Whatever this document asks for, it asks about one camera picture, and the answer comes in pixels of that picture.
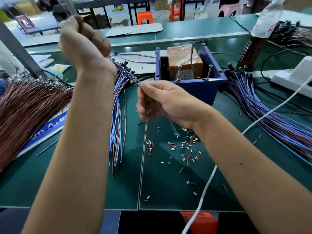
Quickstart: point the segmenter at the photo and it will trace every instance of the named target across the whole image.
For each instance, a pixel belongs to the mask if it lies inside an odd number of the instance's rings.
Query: dark brown liquid
[[[267,38],[261,39],[258,37],[251,37],[241,53],[237,67],[244,67],[244,65],[247,65],[248,68],[252,68],[266,41]]]

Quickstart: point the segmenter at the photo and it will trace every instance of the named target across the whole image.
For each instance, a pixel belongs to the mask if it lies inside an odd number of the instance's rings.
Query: bottle of dark liquid
[[[244,47],[241,57],[238,60],[237,67],[247,65],[252,68],[255,60],[258,58],[267,39],[272,34],[276,24],[279,22],[283,13],[283,3],[285,0],[273,0],[260,13],[257,23],[251,32],[251,38]]]

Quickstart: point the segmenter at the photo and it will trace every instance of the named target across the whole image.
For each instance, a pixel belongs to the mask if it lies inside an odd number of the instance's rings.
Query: pink plastic stool
[[[219,17],[229,15],[241,15],[242,7],[240,3],[231,5],[222,5],[219,9]]]

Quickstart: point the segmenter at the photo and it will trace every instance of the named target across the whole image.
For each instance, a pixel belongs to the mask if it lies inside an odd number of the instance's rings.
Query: orange box
[[[179,79],[194,79],[191,68],[191,50],[191,44],[167,48],[170,80],[177,80],[178,66],[181,66]],[[203,62],[195,48],[193,49],[192,63],[196,76],[201,77]]]

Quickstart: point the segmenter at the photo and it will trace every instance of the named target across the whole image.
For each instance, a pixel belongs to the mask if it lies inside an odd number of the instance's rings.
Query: hand
[[[83,23],[80,15],[71,16],[61,23],[59,48],[76,67],[78,73],[84,71],[104,70],[106,74],[116,77],[114,63],[106,56],[110,55],[111,45],[101,31]]]
[[[138,88],[137,110],[142,120],[166,116],[166,111],[171,120],[193,129],[208,108],[212,107],[169,81],[148,81]]]

